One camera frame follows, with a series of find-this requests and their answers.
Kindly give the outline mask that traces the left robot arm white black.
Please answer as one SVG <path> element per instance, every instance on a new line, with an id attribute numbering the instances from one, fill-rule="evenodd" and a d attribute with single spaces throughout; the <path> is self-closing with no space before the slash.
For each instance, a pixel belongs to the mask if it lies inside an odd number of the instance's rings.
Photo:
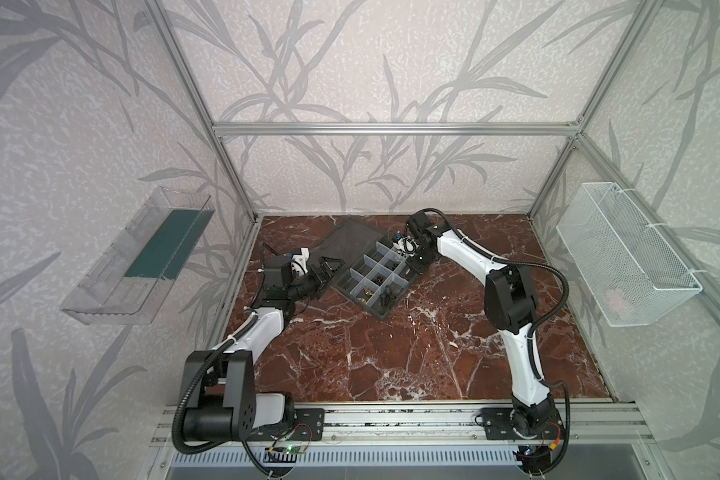
<path id="1" fill-rule="evenodd" d="M 186 359 L 171 439 L 185 455 L 230 441 L 276 438 L 297 428 L 292 395 L 258 394 L 254 366 L 269 344 L 285 331 L 296 303 L 320 298 L 345 261 L 309 252 L 264 258 L 257 293 L 247 318 L 227 338 Z"/>

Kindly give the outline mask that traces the grey compartment organizer box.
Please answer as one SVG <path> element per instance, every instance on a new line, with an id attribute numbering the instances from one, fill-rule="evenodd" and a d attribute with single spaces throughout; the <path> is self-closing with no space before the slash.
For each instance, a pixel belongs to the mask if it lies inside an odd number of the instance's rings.
<path id="1" fill-rule="evenodd" d="M 341 260 L 343 265 L 331 285 L 380 321 L 387 319 L 419 278 L 394 236 L 359 217 L 339 223 L 310 248 L 310 254 L 314 260 Z"/>

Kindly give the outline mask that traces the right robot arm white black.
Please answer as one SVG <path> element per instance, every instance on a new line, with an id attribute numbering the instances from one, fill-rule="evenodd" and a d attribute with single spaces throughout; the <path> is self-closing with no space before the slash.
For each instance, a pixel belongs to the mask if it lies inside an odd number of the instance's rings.
<path id="1" fill-rule="evenodd" d="M 562 388 L 562 381 L 545 380 L 536 340 L 536 331 L 565 305 L 570 293 L 567 278 L 546 264 L 510 260 L 470 239 L 442 211 L 424 208 L 411 215 L 405 224 L 402 241 L 407 264 L 422 273 L 438 258 L 445 257 L 460 265 L 484 287 L 484 313 L 500 333 L 512 377 L 513 428 L 523 438 L 534 438 L 543 428 L 559 419 L 551 390 Z M 561 285 L 561 297 L 543 316 L 530 273 L 539 268 L 552 273 Z"/>

